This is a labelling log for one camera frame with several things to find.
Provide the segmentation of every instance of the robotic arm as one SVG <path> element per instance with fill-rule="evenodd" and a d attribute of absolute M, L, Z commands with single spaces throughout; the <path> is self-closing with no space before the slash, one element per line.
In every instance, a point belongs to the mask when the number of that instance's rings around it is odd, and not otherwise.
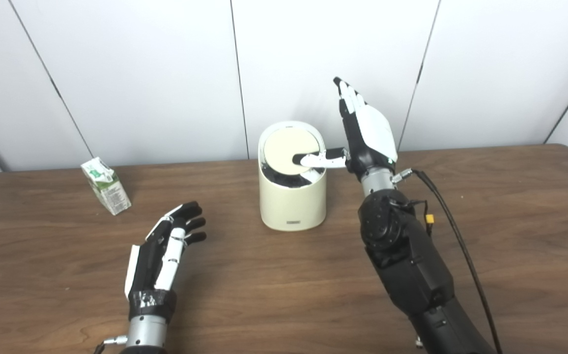
<path fill-rule="evenodd" d="M 416 219 L 414 202 L 396 189 L 419 171 L 396 174 L 398 156 L 387 119 L 340 78 L 334 83 L 349 143 L 343 158 L 365 193 L 358 210 L 361 237 L 391 301 L 408 316 L 428 353 L 494 354 L 455 297 L 452 275 Z M 299 155 L 293 162 L 326 164 Z"/>
<path fill-rule="evenodd" d="M 205 233 L 192 233 L 205 225 L 197 202 L 168 211 L 146 236 L 144 244 L 131 247 L 125 296 L 129 300 L 129 334 L 109 338 L 99 345 L 125 345 L 120 354 L 167 354 L 167 326 L 176 307 L 172 283 L 186 247 L 204 240 Z"/>

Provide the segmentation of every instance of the wooden table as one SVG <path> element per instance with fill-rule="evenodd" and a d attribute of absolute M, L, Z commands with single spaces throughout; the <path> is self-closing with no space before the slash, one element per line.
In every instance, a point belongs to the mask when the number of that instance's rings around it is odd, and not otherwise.
<path fill-rule="evenodd" d="M 568 353 L 568 148 L 404 152 L 407 166 L 427 171 L 453 211 L 506 353 Z M 182 258 L 172 354 L 423 354 L 363 252 L 355 177 L 330 171 L 325 222 L 280 233 L 260 220 L 256 168 L 117 168 L 133 206 L 115 217 L 80 170 L 0 173 L 0 354 L 90 354 L 125 333 L 130 245 L 190 200 L 203 206 L 208 240 Z M 415 177 L 400 188 L 432 201 L 457 296 L 490 338 L 440 207 Z"/>

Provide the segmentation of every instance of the cable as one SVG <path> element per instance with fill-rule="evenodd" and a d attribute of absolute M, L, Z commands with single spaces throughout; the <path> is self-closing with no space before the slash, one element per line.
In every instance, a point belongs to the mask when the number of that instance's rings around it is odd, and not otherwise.
<path fill-rule="evenodd" d="M 432 193 L 435 195 L 435 197 L 437 197 L 437 200 L 439 200 L 439 204 L 441 204 L 441 208 L 443 208 L 443 211 L 446 213 L 446 217 L 448 218 L 448 221 L 450 222 L 450 226 L 452 227 L 452 230 L 454 231 L 454 234 L 456 235 L 456 239 L 459 242 L 459 246 L 461 246 L 461 251 L 463 251 L 463 255 L 465 256 L 465 260 L 468 263 L 468 268 L 470 269 L 470 273 L 472 275 L 472 278 L 474 279 L 474 284 L 476 284 L 477 291 L 479 291 L 479 297 L 480 297 L 481 303 L 483 304 L 484 314 L 487 316 L 487 322 L 489 323 L 489 328 L 491 329 L 491 337 L 493 338 L 493 344 L 496 347 L 496 352 L 498 354 L 502 354 L 502 347 L 500 347 L 500 340 L 498 339 L 498 332 L 496 331 L 496 325 L 493 322 L 493 316 L 491 315 L 491 310 L 489 308 L 487 298 L 484 295 L 484 290 L 483 290 L 483 287 L 482 287 L 481 282 L 479 280 L 479 275 L 477 274 L 477 270 L 474 267 L 474 262 L 472 262 L 472 258 L 470 257 L 470 253 L 468 252 L 468 246 L 466 246 L 465 241 L 463 240 L 463 236 L 461 235 L 461 231 L 459 231 L 459 226 L 456 225 L 456 222 L 454 221 L 454 217 L 452 216 L 452 213 L 450 213 L 450 209 L 448 208 L 446 202 L 443 200 L 443 197 L 441 197 L 439 190 L 437 190 L 437 186 L 435 186 L 435 184 L 432 183 L 432 181 L 428 178 L 428 176 L 423 171 L 413 170 L 413 173 L 415 173 L 417 175 L 417 177 L 419 177 L 419 179 L 421 179 L 422 182 L 424 182 L 424 184 L 426 184 L 428 189 L 430 189 L 430 191 L 432 191 Z"/>
<path fill-rule="evenodd" d="M 104 350 L 105 350 L 105 343 L 100 343 L 99 345 L 96 346 L 96 349 L 94 349 L 94 354 L 101 354 Z"/>
<path fill-rule="evenodd" d="M 424 224 L 426 225 L 428 237 L 432 237 L 432 226 L 434 224 L 428 222 L 428 200 L 424 200 Z"/>

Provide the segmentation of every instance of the silver cylindrical joint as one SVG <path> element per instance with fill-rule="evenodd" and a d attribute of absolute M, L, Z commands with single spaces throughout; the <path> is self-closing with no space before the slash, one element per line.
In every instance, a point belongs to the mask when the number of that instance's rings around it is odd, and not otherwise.
<path fill-rule="evenodd" d="M 388 168 L 373 167 L 369 169 L 367 175 L 361 178 L 361 184 L 363 185 L 363 191 L 365 197 L 372 194 L 374 191 L 395 189 L 396 186 L 391 182 L 391 177 L 394 174 Z"/>
<path fill-rule="evenodd" d="M 127 347 L 150 345 L 163 348 L 166 342 L 167 323 L 163 317 L 154 315 L 135 316 L 129 325 Z"/>
<path fill-rule="evenodd" d="M 127 344 L 127 336 L 125 336 L 123 334 L 122 336 L 107 338 L 106 340 L 103 341 L 103 344 L 104 345 L 111 345 L 111 344 L 125 345 L 125 344 Z"/>

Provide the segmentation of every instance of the black arm segment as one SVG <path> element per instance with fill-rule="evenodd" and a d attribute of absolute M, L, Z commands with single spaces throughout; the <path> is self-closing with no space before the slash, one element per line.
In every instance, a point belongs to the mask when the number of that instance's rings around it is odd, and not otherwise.
<path fill-rule="evenodd" d="M 455 298 L 452 275 L 409 200 L 398 190 L 376 191 L 358 215 L 365 251 L 426 351 L 495 354 Z"/>
<path fill-rule="evenodd" d="M 168 354 L 168 352 L 164 348 L 141 345 L 139 347 L 126 347 L 120 354 Z"/>

